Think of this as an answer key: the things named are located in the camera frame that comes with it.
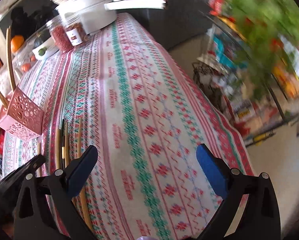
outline patterned tablecloth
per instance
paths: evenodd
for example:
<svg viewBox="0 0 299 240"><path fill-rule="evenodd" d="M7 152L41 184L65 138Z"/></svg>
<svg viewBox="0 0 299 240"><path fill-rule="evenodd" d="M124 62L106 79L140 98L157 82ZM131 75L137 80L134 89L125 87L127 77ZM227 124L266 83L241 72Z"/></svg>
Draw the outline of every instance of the patterned tablecloth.
<svg viewBox="0 0 299 240"><path fill-rule="evenodd" d="M55 171L62 118L73 159L83 117L82 152L91 144L99 151L85 186L98 239L168 240L200 232L221 202L196 160L200 143L253 174L238 132L129 14L119 14L85 47L38 62L20 88L45 112L44 175ZM38 140L6 135L4 175L37 154Z"/></svg>

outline pink plastic holder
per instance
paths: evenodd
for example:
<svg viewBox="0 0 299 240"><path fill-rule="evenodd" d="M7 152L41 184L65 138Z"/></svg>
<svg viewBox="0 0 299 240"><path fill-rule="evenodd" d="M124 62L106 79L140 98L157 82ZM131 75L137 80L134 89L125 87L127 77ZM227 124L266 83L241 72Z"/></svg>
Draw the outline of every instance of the pink plastic holder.
<svg viewBox="0 0 299 240"><path fill-rule="evenodd" d="M44 111L18 87L15 89L7 111L0 110L0 127L17 138L28 141L42 134Z"/></svg>

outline spice jar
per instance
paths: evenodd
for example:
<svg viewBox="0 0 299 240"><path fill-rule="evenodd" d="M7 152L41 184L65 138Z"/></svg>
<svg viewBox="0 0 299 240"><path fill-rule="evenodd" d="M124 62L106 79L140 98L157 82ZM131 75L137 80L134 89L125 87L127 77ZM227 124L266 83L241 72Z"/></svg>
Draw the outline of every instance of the spice jar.
<svg viewBox="0 0 299 240"><path fill-rule="evenodd" d="M61 24L60 16L56 16L46 23L51 37L53 38L56 46L62 53L69 52L73 46L65 33L64 27Z"/></svg>
<svg viewBox="0 0 299 240"><path fill-rule="evenodd" d="M73 46L84 44L88 41L88 37L81 23L79 15L74 14L63 22L65 32Z"/></svg>

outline white handle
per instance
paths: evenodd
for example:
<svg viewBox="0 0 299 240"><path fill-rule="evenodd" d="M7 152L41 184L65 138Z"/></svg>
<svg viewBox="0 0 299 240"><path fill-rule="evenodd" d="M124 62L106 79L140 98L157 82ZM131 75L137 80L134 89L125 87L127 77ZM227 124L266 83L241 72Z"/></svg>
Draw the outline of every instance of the white handle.
<svg viewBox="0 0 299 240"><path fill-rule="evenodd" d="M166 9L167 0L123 0L106 3L104 6L107 11L136 8Z"/></svg>

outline floor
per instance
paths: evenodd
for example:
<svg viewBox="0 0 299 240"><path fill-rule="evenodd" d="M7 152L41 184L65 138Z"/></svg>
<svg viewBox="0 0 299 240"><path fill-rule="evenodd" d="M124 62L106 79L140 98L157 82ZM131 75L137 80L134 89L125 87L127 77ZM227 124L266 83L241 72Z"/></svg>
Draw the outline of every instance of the floor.
<svg viewBox="0 0 299 240"><path fill-rule="evenodd" d="M195 37L169 51L173 59L190 76L193 76L192 62L200 55L202 37ZM248 147L247 151L255 175L267 172L276 193L281 229L290 225L289 219L299 207L299 137L297 125L284 126L276 135L260 145ZM237 211L228 233L235 231L243 208Z"/></svg>

